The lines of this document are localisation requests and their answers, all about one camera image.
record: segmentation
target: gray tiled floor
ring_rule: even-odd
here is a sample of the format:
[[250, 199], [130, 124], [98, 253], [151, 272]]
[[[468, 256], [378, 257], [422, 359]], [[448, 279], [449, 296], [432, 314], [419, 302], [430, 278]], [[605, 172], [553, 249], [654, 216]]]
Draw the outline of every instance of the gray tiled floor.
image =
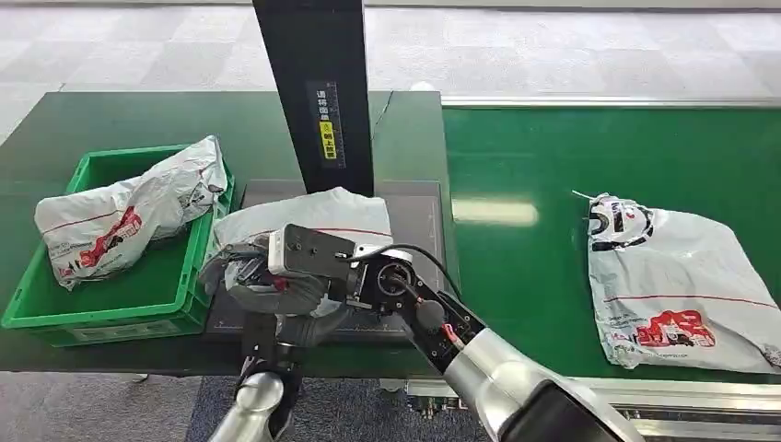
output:
[[[781, 14], [370, 8], [366, 34], [371, 88], [426, 81], [445, 95], [781, 95]], [[47, 91], [221, 89], [274, 89], [248, 6], [0, 7], [0, 144]], [[98, 384], [101, 394], [91, 394]], [[197, 381], [146, 387], [0, 374], [0, 440], [181, 440]], [[73, 398], [100, 413], [73, 417]], [[164, 401], [176, 412], [160, 418]], [[41, 406], [54, 417], [35, 414]], [[152, 409], [154, 419], [134, 428], [105, 418]], [[171, 435], [158, 431], [161, 419]]]

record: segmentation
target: green plastic crate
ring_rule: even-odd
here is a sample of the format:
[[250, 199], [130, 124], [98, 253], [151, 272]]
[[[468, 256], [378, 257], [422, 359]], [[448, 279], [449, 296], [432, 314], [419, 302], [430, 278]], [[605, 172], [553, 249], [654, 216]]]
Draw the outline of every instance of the green plastic crate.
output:
[[[141, 175], [187, 145], [92, 152], [81, 158], [65, 193]], [[73, 292], [57, 284], [41, 242], [22, 276], [3, 327], [24, 329], [55, 347], [200, 333], [211, 298], [196, 284], [215, 251], [212, 224], [230, 209], [234, 179], [214, 208], [190, 224], [189, 233], [150, 243], [128, 271]]]

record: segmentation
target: green table surface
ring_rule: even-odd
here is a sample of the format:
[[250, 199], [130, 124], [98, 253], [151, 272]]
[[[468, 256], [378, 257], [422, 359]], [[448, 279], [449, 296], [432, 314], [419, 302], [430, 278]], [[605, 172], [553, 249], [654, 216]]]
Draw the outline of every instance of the green table surface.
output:
[[609, 192], [732, 227], [779, 301], [781, 109], [445, 109], [444, 117], [461, 290], [496, 332], [568, 376], [781, 382], [610, 365], [587, 274], [588, 201], [571, 193]]
[[[369, 101], [376, 180], [437, 180], [448, 202], [438, 93], [373, 92]], [[249, 179], [300, 179], [275, 93], [47, 94], [0, 147], [0, 227], [8, 232], [0, 250], [0, 308], [5, 309], [39, 244], [32, 221], [36, 202], [62, 193], [82, 155], [190, 143], [207, 134], [219, 135], [239, 190]], [[458, 268], [449, 204], [443, 204], [443, 221], [448, 266]], [[200, 336], [55, 349], [21, 331], [0, 330], [0, 371], [234, 374], [241, 360], [237, 344], [205, 342]], [[310, 352], [304, 367], [305, 374], [324, 377], [430, 373], [409, 346], [322, 346]]]

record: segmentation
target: gray glove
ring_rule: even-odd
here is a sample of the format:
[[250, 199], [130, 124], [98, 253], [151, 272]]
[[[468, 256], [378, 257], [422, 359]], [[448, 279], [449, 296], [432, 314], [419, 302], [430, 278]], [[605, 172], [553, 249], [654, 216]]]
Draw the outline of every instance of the gray glove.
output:
[[310, 316], [315, 310], [323, 310], [323, 304], [332, 302], [323, 300], [328, 280], [271, 274], [267, 235], [258, 236], [251, 244], [228, 244], [204, 264], [198, 281], [210, 295], [224, 283], [241, 308], [275, 314], [282, 321], [278, 338], [298, 346], [317, 345], [353, 311], [342, 304], [324, 316]]

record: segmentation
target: white plastic bag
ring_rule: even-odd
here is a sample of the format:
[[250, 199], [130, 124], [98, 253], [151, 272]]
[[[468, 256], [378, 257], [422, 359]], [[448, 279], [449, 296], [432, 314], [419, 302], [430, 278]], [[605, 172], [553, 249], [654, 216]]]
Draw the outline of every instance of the white plastic bag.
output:
[[781, 373], [781, 311], [729, 227], [602, 194], [589, 280], [608, 360]]
[[[313, 228], [355, 244], [385, 246], [393, 242], [385, 200], [350, 193], [341, 187], [234, 212], [215, 222], [215, 238], [220, 249], [251, 244], [260, 235], [268, 235], [286, 224]], [[240, 266], [240, 262], [227, 265], [228, 290], [236, 284]], [[324, 298], [311, 315], [325, 316], [338, 307], [339, 303]]]
[[219, 144], [209, 135], [140, 177], [41, 200], [35, 224], [57, 282], [71, 290], [133, 265], [149, 241], [205, 214], [226, 187]]

